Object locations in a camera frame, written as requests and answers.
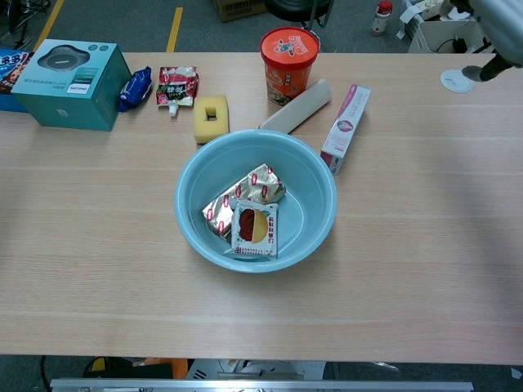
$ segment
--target teal box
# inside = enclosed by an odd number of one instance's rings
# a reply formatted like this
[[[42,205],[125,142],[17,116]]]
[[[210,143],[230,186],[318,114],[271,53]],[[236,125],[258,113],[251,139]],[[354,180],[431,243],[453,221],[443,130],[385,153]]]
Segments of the teal box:
[[[130,77],[115,43],[46,39],[11,94],[41,125],[110,131]]]

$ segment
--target yellow floor line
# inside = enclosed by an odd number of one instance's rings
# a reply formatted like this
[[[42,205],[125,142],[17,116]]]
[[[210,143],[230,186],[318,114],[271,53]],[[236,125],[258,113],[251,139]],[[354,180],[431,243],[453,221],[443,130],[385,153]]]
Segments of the yellow floor line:
[[[165,51],[174,51],[177,45],[178,30],[180,29],[181,14],[183,12],[182,7],[177,7],[174,12],[174,18],[172,19],[171,33],[169,34],[169,42],[167,42],[167,49]]]
[[[51,14],[49,15],[49,19],[47,19],[46,25],[43,26],[42,33],[40,34],[40,37],[38,37],[36,45],[34,45],[33,51],[36,51],[40,44],[43,42],[43,40],[47,38],[47,35],[49,35],[52,26],[55,24],[58,12],[60,12],[60,9],[62,8],[62,5],[64,5],[64,0],[56,0],[56,4],[52,9]]]

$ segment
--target orange instant noodle cup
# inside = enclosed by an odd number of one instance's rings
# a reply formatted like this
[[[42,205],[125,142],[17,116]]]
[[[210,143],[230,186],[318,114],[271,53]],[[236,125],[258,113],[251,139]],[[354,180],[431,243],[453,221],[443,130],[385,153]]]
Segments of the orange instant noodle cup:
[[[316,37],[298,27],[282,27],[266,34],[260,52],[269,100],[283,106],[302,93],[319,51]]]

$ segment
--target white bottle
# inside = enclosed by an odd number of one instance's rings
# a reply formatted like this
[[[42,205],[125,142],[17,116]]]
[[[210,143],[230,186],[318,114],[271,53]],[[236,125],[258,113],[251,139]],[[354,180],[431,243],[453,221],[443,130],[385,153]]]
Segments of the white bottle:
[[[391,17],[392,3],[384,0],[378,4],[376,8],[376,15],[374,16],[373,26],[370,28],[370,33],[375,36],[383,35],[387,22]]]

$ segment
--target yellow sponge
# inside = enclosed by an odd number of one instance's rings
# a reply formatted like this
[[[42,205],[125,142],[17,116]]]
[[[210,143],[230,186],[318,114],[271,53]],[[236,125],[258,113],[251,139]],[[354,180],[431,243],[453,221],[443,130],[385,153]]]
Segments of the yellow sponge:
[[[197,96],[194,99],[194,139],[203,144],[229,131],[226,96]]]

